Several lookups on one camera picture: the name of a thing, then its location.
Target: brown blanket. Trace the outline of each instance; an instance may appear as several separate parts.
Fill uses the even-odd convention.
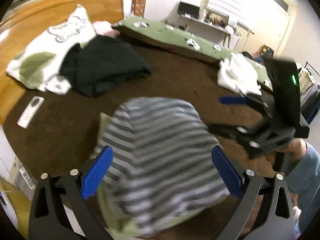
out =
[[[218,65],[141,45],[134,49],[149,64],[151,77],[130,81],[98,98],[87,98],[73,90],[63,96],[30,90],[16,104],[6,119],[4,132],[18,158],[36,179],[43,172],[56,176],[81,167],[96,145],[100,112],[111,116],[130,98],[180,98],[190,102],[204,122],[250,126],[259,120],[260,115],[247,106],[225,106],[218,102],[219,96],[232,94],[217,85]],[[45,100],[29,127],[23,129],[17,121],[33,96]],[[271,166],[263,159],[249,161],[235,142],[226,139],[220,142],[228,156],[238,159],[245,168],[273,176]],[[235,200],[230,197],[192,220],[161,232],[157,238],[210,239],[234,205]]]

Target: green light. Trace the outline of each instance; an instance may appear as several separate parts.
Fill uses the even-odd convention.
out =
[[[294,75],[292,75],[292,80],[293,80],[294,84],[296,85],[297,82],[296,82],[296,79],[295,79]]]

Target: pillow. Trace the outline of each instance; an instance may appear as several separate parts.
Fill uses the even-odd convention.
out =
[[[87,11],[77,5],[66,22],[48,27],[18,53],[7,66],[7,74],[29,89],[66,94],[71,85],[58,75],[61,63],[76,43],[86,44],[95,36]]]

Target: gray striped fabric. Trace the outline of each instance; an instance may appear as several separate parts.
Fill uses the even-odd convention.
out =
[[[134,98],[121,105],[95,148],[114,152],[103,179],[113,210],[150,235],[175,216],[216,204],[229,194],[211,161],[217,144],[186,101]]]

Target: door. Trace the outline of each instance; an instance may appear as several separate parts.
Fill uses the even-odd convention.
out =
[[[275,52],[284,37],[289,24],[290,6],[284,0],[264,0],[257,12],[255,28],[242,49],[249,53],[257,52],[267,45]]]

